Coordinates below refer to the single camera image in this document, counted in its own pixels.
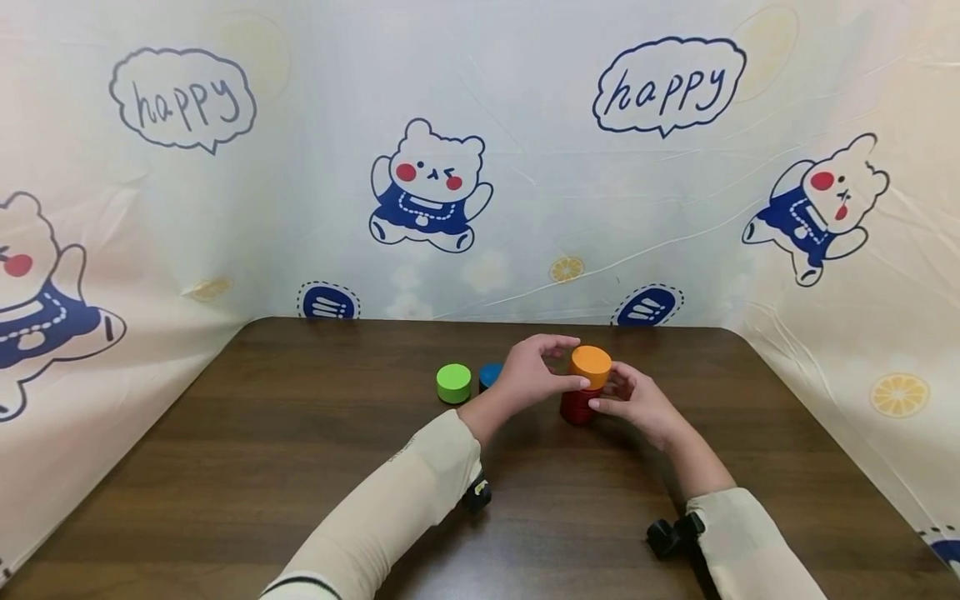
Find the beige sleeve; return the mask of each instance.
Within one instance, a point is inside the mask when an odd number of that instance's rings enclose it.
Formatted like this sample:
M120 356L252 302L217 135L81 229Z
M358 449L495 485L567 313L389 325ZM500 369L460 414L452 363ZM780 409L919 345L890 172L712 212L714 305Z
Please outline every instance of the beige sleeve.
M686 504L706 526L700 548L724 600L826 600L777 524L742 488Z
M479 474L480 444L456 411L443 413L324 519L262 598L371 600Z

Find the red cylinder block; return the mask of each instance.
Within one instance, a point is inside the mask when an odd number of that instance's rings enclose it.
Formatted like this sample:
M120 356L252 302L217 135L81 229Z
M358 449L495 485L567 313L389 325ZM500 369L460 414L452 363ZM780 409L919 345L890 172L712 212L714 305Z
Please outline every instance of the red cylinder block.
M589 407L591 398L600 397L603 390L580 390L567 392L560 398L560 416L571 425L586 425L593 420Z

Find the right hand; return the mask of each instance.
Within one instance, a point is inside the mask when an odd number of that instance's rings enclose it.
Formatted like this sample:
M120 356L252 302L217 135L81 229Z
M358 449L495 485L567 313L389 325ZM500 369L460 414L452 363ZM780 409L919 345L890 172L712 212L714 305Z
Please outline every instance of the right hand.
M630 365L613 362L604 394L616 399L594 398L590 408L626 420L658 450L665 450L690 426L654 380Z

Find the bear face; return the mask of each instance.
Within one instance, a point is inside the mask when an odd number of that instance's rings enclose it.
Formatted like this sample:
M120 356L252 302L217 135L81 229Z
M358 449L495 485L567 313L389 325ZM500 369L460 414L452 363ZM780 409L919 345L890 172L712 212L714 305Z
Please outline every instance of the bear face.
M861 135L804 175L804 192L827 222L827 231L840 234L856 228L887 191L889 176L870 162L875 144L872 134Z
M40 204L14 194L0 204L0 315L30 302L54 272L60 251Z
M414 119L390 158L390 177L404 192L432 203L450 204L473 193L483 167L479 137L440 137Z

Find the bear print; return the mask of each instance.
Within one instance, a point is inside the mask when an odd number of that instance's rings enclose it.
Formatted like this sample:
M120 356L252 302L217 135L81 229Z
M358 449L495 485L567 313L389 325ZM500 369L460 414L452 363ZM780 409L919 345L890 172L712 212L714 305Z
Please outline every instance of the bear print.
M953 525L947 525L944 529L931 527L929 531L921 531L920 537L960 577L960 534L957 528Z
M26 192L0 204L0 422L27 406L24 386L55 362L119 342L122 319L84 301L86 250L61 249L40 202Z
M744 244L773 242L789 252L797 284L820 281L824 261L863 248L863 218L890 187L870 162L876 136L866 133L830 158L802 160L780 176L770 201L743 231Z
M409 239L444 252L473 246L469 225L490 203L493 186L480 181L484 141L440 137L425 119L407 124L392 156L373 163L371 184L380 206L370 233L381 244Z

